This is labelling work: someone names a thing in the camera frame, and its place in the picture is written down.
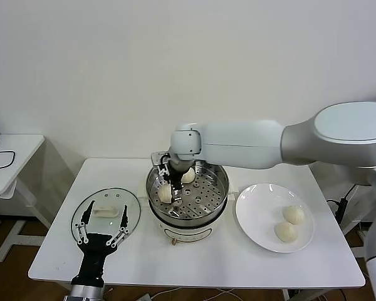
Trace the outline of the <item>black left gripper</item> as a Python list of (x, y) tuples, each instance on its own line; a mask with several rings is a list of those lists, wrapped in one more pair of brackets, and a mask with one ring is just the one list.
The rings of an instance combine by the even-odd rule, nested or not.
[(83, 259), (72, 285), (103, 285), (103, 267), (108, 255), (115, 252), (115, 249), (128, 235), (128, 206), (125, 205), (120, 222), (120, 228), (113, 235), (88, 233), (86, 226), (89, 223), (91, 212), (95, 201), (91, 201), (81, 215), (79, 222), (74, 223), (74, 229), (78, 232), (77, 244), (83, 253)]

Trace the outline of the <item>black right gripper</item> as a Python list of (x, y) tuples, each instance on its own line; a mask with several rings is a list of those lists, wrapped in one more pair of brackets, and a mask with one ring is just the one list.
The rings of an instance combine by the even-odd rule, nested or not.
[(186, 163), (176, 164), (168, 162), (167, 165), (157, 166), (159, 176), (167, 183), (171, 184), (171, 205), (180, 206), (182, 204), (182, 176), (189, 170)]

